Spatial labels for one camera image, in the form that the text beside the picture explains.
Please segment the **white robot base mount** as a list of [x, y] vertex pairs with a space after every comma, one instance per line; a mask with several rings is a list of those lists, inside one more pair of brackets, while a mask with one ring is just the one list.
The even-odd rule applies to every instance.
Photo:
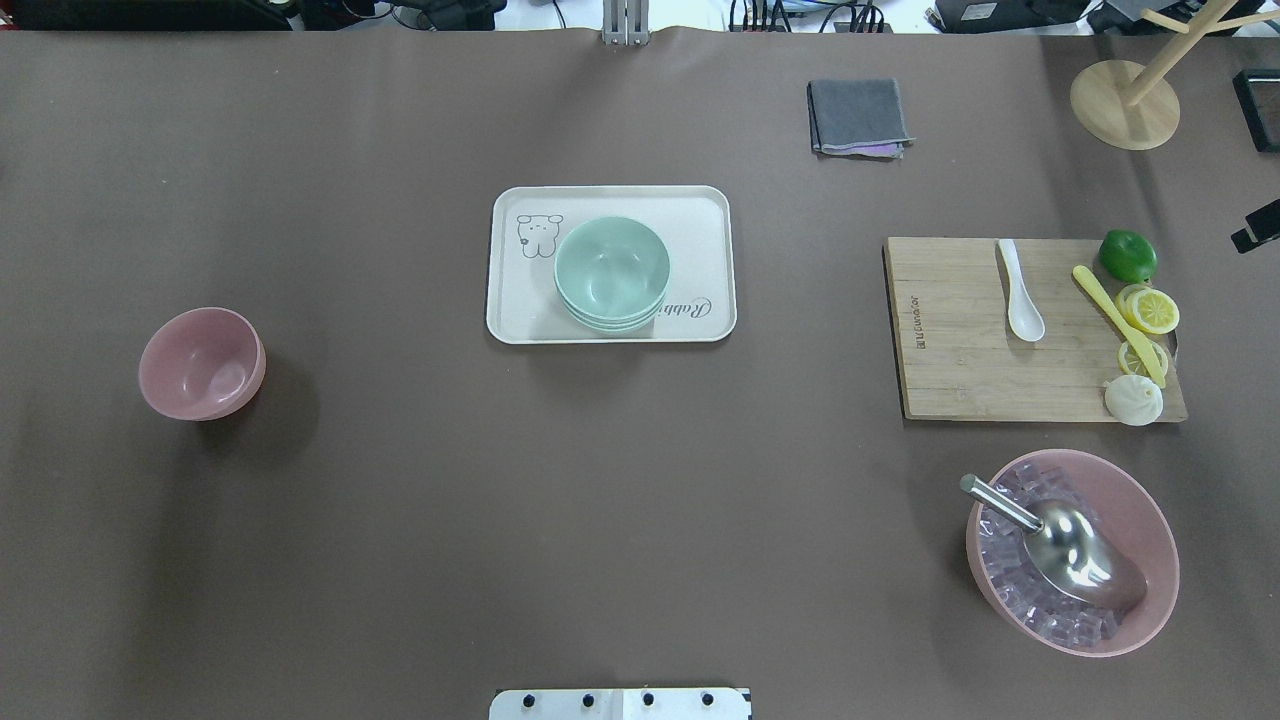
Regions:
[[489, 719], [751, 719], [749, 689], [732, 687], [500, 691]]

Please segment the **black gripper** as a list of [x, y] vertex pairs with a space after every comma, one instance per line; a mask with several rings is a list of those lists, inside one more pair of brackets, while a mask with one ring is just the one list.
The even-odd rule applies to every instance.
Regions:
[[1280, 200], [1249, 213], [1244, 227], [1231, 233], [1230, 240], [1239, 254], [1251, 252], [1279, 237]]

